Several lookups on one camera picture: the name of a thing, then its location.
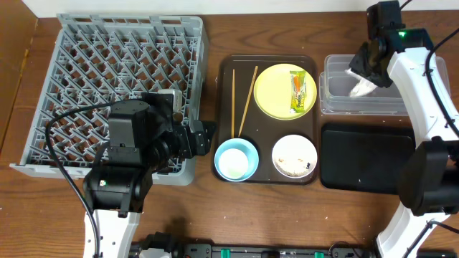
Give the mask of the clear plastic waste bin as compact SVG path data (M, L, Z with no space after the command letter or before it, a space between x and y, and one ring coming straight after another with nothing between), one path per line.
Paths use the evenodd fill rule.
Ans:
M325 58L320 74L320 106L326 115L406 116L407 110L395 85L377 88L363 97L350 97L358 80L345 73L351 54L331 54Z

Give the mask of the white tissue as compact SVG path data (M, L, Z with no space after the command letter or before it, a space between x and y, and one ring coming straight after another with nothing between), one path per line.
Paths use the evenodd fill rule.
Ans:
M358 80L357 84L352 88L352 90L349 93L350 97L362 97L368 95L377 88L377 85L365 79L364 77L354 73L351 70L351 68L345 70L345 73Z

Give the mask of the rice food scraps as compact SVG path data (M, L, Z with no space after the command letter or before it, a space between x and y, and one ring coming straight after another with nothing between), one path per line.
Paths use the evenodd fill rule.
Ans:
M277 158L277 165L282 173L290 177L301 177L309 172L311 164L301 157L284 156Z

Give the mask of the white paper cup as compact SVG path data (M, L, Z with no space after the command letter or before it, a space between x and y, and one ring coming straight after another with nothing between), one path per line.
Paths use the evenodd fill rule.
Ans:
M248 158L236 148L225 150L217 162L219 172L225 178L237 180L242 178L248 170Z

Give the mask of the dark brown serving tray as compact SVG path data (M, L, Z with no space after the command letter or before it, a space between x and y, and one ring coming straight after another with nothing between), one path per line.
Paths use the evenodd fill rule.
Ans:
M238 133L255 66L258 66L257 73L260 74L268 67L278 64L298 65L309 72L313 79L318 78L316 63L304 55L236 54L222 61L216 100L217 147L231 136L232 70L235 69L235 133ZM266 115L255 100L251 99L241 138L256 147L260 161L255 174L246 180L247 183L308 185L316 179L316 169L312 176L303 179L287 178L275 169L271 160L273 146L280 138L290 134L302 135L313 144L318 142L314 107L298 119L276 120Z

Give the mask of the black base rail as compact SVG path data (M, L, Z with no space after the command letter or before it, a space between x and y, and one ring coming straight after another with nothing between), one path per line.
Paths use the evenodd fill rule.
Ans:
M370 249L358 249L339 242L325 249L299 249L290 247L221 246L212 241L183 242L176 237L157 232L143 241L133 243L129 258L377 258Z

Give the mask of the yellow round plate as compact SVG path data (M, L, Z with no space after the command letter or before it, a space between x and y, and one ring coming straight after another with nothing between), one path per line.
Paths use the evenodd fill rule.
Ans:
M291 113L290 71L305 70L294 64L275 64L261 72L255 81L254 98L257 106L268 116L278 120L295 120L309 112L315 104L317 87L306 70L306 101L304 113Z

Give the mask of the grey plastic dish rack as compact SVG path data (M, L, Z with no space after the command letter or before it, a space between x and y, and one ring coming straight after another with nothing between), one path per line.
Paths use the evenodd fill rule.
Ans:
M209 41L197 16L59 14L55 42L22 158L15 169L60 178L56 161L83 178L108 140L109 102L181 90L179 121L199 117ZM46 144L56 146L52 158Z

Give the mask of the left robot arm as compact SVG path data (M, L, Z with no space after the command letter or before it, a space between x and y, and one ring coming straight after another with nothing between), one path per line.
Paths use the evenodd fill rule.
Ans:
M173 96L144 93L139 99L110 106L109 141L85 176L83 189L90 207L86 221L94 221L95 257L127 257L133 233L153 185L153 173L173 158L192 159L210 151L217 130L214 121L195 120L181 125L173 120Z

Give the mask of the black waste tray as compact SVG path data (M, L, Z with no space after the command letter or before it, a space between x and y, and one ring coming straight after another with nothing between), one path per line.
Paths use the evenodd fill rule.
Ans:
M321 128L321 183L331 189L395 195L399 173L414 151L409 128L326 123Z

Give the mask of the white bowl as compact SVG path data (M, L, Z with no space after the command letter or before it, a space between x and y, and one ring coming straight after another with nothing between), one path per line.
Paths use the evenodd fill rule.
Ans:
M277 158L284 156L301 157L311 164L309 172L301 177L290 177L281 172L277 165ZM275 169L287 178L303 179L312 176L318 163L318 153L312 142L302 135L286 135L280 138L273 146L271 159Z

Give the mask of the green orange snack wrapper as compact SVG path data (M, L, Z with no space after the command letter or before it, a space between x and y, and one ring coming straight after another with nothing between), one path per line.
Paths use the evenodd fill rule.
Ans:
M306 71L290 71L292 87L290 112L304 113L306 101Z

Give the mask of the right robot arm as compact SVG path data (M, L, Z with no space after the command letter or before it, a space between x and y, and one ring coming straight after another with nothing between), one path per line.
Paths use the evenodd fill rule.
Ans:
M395 85L415 135L416 149L397 180L400 204L377 235L375 257L416 257L436 226L458 213L458 111L438 72L426 29L408 29L398 1L366 11L368 41L346 70L358 80L352 97Z

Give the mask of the light blue bowl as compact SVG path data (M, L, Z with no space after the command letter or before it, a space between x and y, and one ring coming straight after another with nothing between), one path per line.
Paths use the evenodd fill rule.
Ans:
M219 172L219 167L217 165L217 162L219 161L219 157L221 154L230 148L236 148L238 150L241 150L248 158L248 170L245 173L245 175L237 180L232 180L225 178L223 175L220 174ZM242 139L242 138L233 138L226 140L222 144L220 144L214 154L214 171L215 173L222 179L230 182L242 182L248 180L251 176L253 176L257 170L259 164L259 155L256 147L248 140Z

